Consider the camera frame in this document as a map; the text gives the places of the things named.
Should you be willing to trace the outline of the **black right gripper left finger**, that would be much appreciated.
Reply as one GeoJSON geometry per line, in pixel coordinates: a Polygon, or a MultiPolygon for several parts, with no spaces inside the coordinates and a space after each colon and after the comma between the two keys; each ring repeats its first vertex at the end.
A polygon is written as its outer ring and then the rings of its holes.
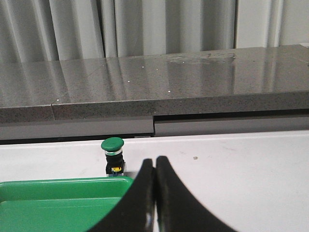
{"type": "Polygon", "coordinates": [[[152,232],[155,217],[155,169],[144,159],[133,184],[90,232],[152,232]]]}

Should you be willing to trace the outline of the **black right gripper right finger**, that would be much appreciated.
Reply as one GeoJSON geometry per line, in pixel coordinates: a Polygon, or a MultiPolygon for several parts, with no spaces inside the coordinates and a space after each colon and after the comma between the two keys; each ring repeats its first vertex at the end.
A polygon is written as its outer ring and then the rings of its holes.
{"type": "Polygon", "coordinates": [[[156,159],[156,204],[161,232],[233,232],[186,188],[168,158],[156,159]]]}

